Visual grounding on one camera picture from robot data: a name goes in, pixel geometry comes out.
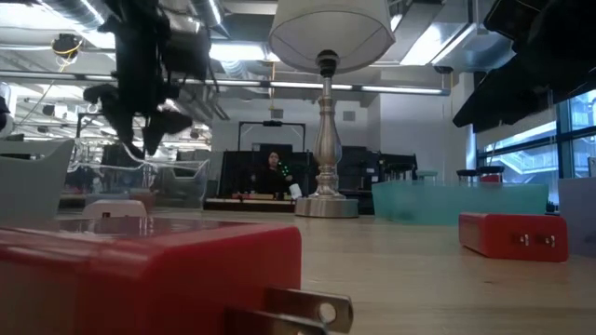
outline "white lampshade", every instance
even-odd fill
[[[280,60],[310,73],[323,50],[339,56],[341,74],[379,60],[393,43],[386,0],[279,0],[269,35]]]

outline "teal plastic bin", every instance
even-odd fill
[[[456,225],[462,212],[543,215],[543,184],[387,181],[372,186],[377,218],[406,224]]]

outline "lamp stem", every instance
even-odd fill
[[[323,77],[323,95],[318,99],[320,121],[315,139],[314,156],[318,162],[317,190],[311,198],[345,199],[337,191],[337,163],[342,159],[342,143],[335,125],[332,99],[332,78]]]

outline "person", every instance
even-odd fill
[[[251,180],[256,182],[256,191],[260,194],[287,193],[293,176],[284,176],[279,168],[279,155],[271,152],[267,158],[267,165],[258,175],[252,175]]]

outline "robotic arm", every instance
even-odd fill
[[[145,117],[142,130],[144,148],[155,154],[165,134],[175,134],[192,126],[192,119],[157,106],[166,99],[177,99],[181,86],[172,74],[192,75],[205,80],[210,66],[208,29],[195,32],[172,31],[165,8],[158,0],[104,0],[112,16],[98,29],[115,36],[118,86],[99,85],[85,90],[84,99],[102,102],[101,113],[118,138],[138,158],[145,152],[132,141],[132,120]]]

